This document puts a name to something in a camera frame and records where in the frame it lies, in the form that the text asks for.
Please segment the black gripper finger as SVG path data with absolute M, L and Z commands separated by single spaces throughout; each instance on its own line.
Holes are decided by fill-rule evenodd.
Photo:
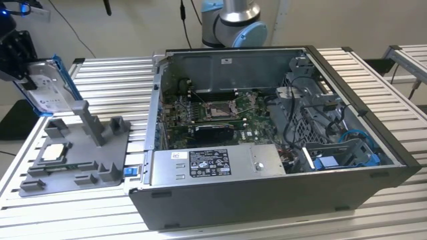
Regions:
M 21 81 L 23 81 L 21 86 L 25 90 L 36 90 L 37 89 L 37 85 L 35 84 L 32 78 L 29 77 L 29 75 L 27 73 L 23 74 Z

